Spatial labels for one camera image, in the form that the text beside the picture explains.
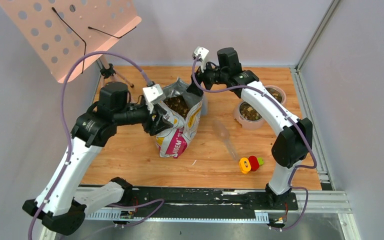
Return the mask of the colourful stacking toy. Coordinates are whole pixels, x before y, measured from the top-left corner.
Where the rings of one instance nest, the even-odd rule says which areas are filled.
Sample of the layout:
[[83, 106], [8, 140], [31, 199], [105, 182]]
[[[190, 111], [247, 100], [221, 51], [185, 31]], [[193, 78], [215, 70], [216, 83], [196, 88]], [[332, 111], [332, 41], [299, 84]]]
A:
[[242, 157], [238, 161], [239, 169], [243, 174], [256, 172], [263, 164], [264, 159], [262, 157], [256, 157], [254, 155], [251, 155], [249, 157]]

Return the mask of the clear plastic scoop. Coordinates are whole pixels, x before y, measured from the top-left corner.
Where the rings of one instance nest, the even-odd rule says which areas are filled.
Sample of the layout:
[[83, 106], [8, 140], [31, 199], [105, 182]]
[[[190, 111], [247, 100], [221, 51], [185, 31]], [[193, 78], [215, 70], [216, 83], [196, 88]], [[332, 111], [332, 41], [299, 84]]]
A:
[[212, 122], [212, 130], [213, 130], [213, 133], [216, 135], [216, 137], [224, 144], [231, 158], [235, 162], [238, 162], [240, 158], [236, 152], [236, 148], [233, 146], [230, 140], [230, 132], [225, 127], [225, 125], [219, 120], [214, 120]]

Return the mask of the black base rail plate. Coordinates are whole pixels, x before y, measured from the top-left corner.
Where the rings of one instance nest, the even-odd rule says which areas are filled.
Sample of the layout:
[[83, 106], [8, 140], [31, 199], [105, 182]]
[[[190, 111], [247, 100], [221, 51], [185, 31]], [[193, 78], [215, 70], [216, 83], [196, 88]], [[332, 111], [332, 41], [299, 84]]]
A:
[[284, 214], [299, 208], [294, 193], [273, 205], [264, 190], [147, 186], [134, 187], [119, 205], [140, 206], [136, 216], [145, 217], [160, 205], [159, 199], [164, 204], [153, 214], [155, 218], [251, 219], [256, 210]]

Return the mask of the pink music stand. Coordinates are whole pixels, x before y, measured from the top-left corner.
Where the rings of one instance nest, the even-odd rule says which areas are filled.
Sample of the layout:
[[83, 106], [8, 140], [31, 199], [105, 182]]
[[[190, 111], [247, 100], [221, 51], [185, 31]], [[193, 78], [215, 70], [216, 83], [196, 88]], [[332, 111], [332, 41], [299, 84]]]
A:
[[0, 0], [59, 83], [85, 54], [108, 51], [141, 21], [131, 0]]

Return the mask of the pet food bag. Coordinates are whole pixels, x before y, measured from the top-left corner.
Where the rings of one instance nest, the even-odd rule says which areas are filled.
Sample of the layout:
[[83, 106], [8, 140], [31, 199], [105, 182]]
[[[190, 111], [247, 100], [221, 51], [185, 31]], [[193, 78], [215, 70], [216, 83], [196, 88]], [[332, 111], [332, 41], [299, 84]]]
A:
[[173, 127], [155, 136], [155, 144], [161, 158], [178, 158], [190, 145], [198, 132], [202, 98], [188, 93], [189, 83], [182, 79], [162, 88], [165, 99], [159, 102]]

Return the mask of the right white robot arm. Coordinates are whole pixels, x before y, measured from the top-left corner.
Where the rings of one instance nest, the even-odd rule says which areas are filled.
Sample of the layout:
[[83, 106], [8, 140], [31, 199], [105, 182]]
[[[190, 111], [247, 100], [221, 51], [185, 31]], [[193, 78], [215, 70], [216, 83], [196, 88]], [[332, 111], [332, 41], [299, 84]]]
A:
[[213, 85], [225, 85], [226, 91], [254, 108], [276, 135], [271, 154], [276, 162], [274, 173], [267, 184], [266, 204], [278, 209], [286, 201], [294, 174], [303, 167], [302, 160], [313, 155], [313, 123], [299, 118], [280, 104], [265, 88], [256, 74], [244, 70], [237, 51], [232, 47], [217, 51], [218, 65], [208, 60], [209, 50], [198, 46], [192, 54], [194, 60], [187, 92], [202, 96], [213, 93]]

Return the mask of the translucent plastic container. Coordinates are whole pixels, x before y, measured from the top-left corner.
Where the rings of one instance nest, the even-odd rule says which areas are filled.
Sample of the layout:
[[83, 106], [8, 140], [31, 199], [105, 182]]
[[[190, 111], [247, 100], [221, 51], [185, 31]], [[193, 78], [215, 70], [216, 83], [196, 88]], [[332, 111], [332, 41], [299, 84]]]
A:
[[209, 111], [209, 101], [207, 96], [204, 94], [202, 96], [202, 106], [201, 106], [201, 116], [206, 116]]

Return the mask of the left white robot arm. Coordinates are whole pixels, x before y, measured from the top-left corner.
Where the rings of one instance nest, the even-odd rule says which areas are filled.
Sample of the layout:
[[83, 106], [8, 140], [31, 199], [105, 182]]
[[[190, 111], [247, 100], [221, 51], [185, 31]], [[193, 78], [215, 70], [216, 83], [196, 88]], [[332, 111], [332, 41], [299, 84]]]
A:
[[46, 188], [35, 199], [24, 202], [23, 210], [42, 225], [69, 236], [80, 228], [86, 216], [111, 204], [131, 207], [133, 187], [115, 177], [106, 185], [85, 195], [77, 188], [92, 161], [102, 151], [119, 126], [140, 124], [145, 133], [155, 136], [172, 127], [167, 111], [160, 106], [165, 94], [159, 84], [144, 87], [138, 103], [130, 101], [128, 86], [108, 82], [99, 98], [79, 116], [68, 134], [68, 146]]

